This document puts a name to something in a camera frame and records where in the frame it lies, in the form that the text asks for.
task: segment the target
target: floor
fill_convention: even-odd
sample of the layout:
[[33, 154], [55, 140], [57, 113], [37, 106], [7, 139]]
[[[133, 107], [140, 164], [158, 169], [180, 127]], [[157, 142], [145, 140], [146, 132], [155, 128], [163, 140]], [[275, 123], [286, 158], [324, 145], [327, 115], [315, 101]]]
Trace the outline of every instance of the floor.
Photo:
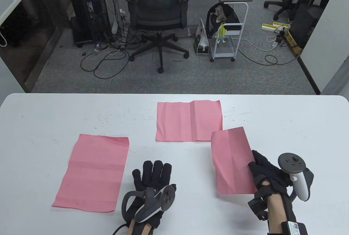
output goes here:
[[[270, 49], [266, 42], [272, 32], [261, 30], [262, 23], [272, 23], [273, 15], [278, 7], [263, 8], [266, 0], [253, 0], [249, 3], [249, 12], [243, 31], [243, 38], [256, 46]], [[197, 25], [199, 17], [204, 21], [209, 7], [218, 0], [190, 0], [187, 12], [188, 25]], [[119, 0], [120, 8], [127, 9], [124, 0]], [[287, 17], [281, 15], [280, 22]], [[186, 31], [178, 30], [179, 37]], [[176, 42], [190, 52], [189, 59], [182, 53], [164, 50], [164, 69], [157, 73], [159, 55], [157, 50], [146, 52], [112, 79], [102, 80], [80, 68], [82, 54], [93, 52], [94, 45], [87, 44], [77, 48], [72, 39], [71, 30], [63, 32], [52, 56], [43, 69], [33, 92], [39, 93], [168, 93], [168, 94], [315, 94], [304, 72], [295, 60], [286, 65], [261, 66], [246, 59], [238, 53], [236, 61], [217, 59], [211, 63], [209, 56], [197, 56], [193, 49], [193, 38], [181, 38]], [[266, 54], [273, 54], [279, 63], [292, 60], [294, 55], [288, 47], [278, 46], [270, 52], [263, 52], [242, 41], [240, 50], [249, 58], [267, 64]], [[105, 56], [91, 55], [84, 62], [84, 68], [95, 67]], [[97, 71], [97, 75], [108, 77], [119, 71], [127, 59], [105, 61]]]

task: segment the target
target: metal shelf cart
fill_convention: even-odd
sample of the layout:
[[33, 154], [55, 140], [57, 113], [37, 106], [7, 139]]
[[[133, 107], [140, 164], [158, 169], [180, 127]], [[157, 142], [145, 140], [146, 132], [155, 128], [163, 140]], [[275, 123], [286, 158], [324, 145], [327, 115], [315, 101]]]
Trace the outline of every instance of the metal shelf cart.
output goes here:
[[[225, 34], [225, 43], [218, 43], [219, 38], [217, 35], [222, 29], [222, 26], [220, 26], [218, 28], [218, 31], [212, 36], [211, 39], [209, 39], [212, 53], [212, 58], [210, 60], [211, 62], [214, 62], [214, 59], [219, 57], [231, 58], [232, 62], [235, 61], [236, 54], [240, 45], [241, 36], [243, 33], [243, 27], [245, 26], [246, 22], [246, 17], [248, 13], [248, 4], [246, 2], [225, 2], [224, 4], [228, 4], [232, 8], [234, 8], [235, 4], [245, 4], [246, 11], [243, 17], [243, 22], [240, 22], [238, 16], [236, 15], [237, 22], [224, 24], [224, 27], [227, 29], [227, 32]], [[238, 40], [236, 46], [232, 36], [238, 36], [238, 38], [235, 38], [236, 40]]]

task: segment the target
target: folded pink paper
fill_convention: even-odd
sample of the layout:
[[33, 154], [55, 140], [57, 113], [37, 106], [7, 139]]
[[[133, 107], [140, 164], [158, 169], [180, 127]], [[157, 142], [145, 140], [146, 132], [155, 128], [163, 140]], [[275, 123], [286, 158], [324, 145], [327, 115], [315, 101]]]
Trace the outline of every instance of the folded pink paper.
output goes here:
[[243, 127], [216, 131], [211, 138], [219, 195], [254, 194], [248, 164], [254, 161]]
[[90, 212], [116, 208], [130, 142], [81, 134], [52, 206]]
[[220, 101], [157, 104], [157, 141], [210, 141], [222, 129]]

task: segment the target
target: gloved hand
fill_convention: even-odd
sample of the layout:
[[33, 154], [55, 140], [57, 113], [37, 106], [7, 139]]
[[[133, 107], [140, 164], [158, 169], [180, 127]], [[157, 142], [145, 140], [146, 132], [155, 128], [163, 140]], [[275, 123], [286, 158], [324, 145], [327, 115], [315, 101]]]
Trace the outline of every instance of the gloved hand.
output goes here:
[[[171, 164], [165, 163], [164, 165], [160, 160], [154, 162], [154, 166], [151, 161], [145, 161], [143, 164], [143, 175], [141, 179], [141, 172], [139, 169], [135, 169], [132, 172], [134, 179], [134, 186], [137, 191], [144, 191], [147, 187], [154, 188], [156, 191], [160, 191], [163, 187], [170, 184], [172, 166]], [[137, 210], [144, 204], [144, 199], [136, 197], [129, 209], [126, 211], [125, 221], [127, 226], [130, 226], [132, 219], [134, 218]], [[160, 225], [160, 219], [163, 211], [159, 211], [145, 221], [141, 223], [149, 224], [153, 229], [156, 229]]]
[[262, 182], [268, 180], [274, 192], [287, 195], [286, 188], [292, 185], [289, 175], [257, 151], [253, 150], [252, 153], [255, 162], [250, 162], [248, 166], [257, 189], [260, 190], [263, 187]]

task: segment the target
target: yellow toy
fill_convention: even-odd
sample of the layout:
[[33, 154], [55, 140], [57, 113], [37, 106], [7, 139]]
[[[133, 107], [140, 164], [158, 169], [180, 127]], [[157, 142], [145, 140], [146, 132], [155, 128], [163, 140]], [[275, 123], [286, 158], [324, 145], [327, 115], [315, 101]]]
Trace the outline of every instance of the yellow toy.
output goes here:
[[224, 28], [224, 24], [225, 22], [222, 22], [221, 27], [219, 27], [219, 33], [218, 33], [218, 41], [217, 43], [219, 43], [220, 41], [222, 41], [223, 43], [225, 43], [225, 34], [227, 33], [226, 28]]

